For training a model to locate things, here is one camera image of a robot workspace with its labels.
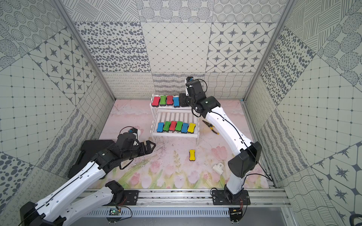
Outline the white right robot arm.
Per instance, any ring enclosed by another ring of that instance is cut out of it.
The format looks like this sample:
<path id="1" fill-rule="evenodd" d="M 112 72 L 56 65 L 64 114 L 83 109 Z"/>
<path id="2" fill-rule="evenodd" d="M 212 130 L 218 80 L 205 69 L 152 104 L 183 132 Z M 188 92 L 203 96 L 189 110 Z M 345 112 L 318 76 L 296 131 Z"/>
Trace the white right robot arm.
<path id="1" fill-rule="evenodd" d="M 229 119 L 220 102 L 213 96 L 207 96 L 203 90 L 202 79 L 187 77 L 186 93 L 180 103 L 191 107 L 191 112 L 213 124 L 229 145 L 234 158 L 228 161 L 232 174 L 225 187 L 228 195 L 238 195 L 244 188 L 247 174 L 258 164 L 262 147 L 259 142 L 252 142 Z"/>

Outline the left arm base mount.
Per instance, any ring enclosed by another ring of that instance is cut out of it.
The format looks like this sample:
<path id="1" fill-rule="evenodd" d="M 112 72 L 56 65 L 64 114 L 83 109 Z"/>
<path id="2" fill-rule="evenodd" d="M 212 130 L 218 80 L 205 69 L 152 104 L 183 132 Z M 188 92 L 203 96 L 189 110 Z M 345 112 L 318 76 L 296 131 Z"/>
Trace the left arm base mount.
<path id="1" fill-rule="evenodd" d="M 120 192 L 116 192 L 113 197 L 113 202 L 117 206 L 135 206 L 137 205 L 139 193 L 139 190 L 123 190 Z"/>

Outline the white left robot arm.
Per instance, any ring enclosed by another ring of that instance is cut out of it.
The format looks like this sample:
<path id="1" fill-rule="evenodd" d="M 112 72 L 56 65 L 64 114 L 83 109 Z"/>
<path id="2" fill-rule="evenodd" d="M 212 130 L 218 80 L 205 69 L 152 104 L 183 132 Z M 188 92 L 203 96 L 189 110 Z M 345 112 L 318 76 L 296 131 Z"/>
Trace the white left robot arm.
<path id="1" fill-rule="evenodd" d="M 79 201 L 89 186 L 104 178 L 115 168 L 122 169 L 122 162 L 151 154 L 156 144 L 150 140 L 140 142 L 137 133 L 119 134 L 117 141 L 87 140 L 81 147 L 71 177 L 64 185 L 38 202 L 27 202 L 20 209 L 21 226 L 69 226 L 93 210 L 111 204 L 135 205 L 139 191 L 126 191 L 112 180 L 97 192 Z"/>

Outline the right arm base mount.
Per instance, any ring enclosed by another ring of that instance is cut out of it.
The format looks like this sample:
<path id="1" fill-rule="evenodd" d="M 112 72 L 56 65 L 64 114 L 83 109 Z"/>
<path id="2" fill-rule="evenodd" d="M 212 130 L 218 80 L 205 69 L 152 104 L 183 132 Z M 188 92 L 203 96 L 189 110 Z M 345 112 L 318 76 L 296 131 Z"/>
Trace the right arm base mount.
<path id="1" fill-rule="evenodd" d="M 210 190 L 210 195 L 213 199 L 213 205 L 250 205 L 250 197 L 248 191 L 242 189 L 237 194 L 233 195 L 229 190 Z"/>

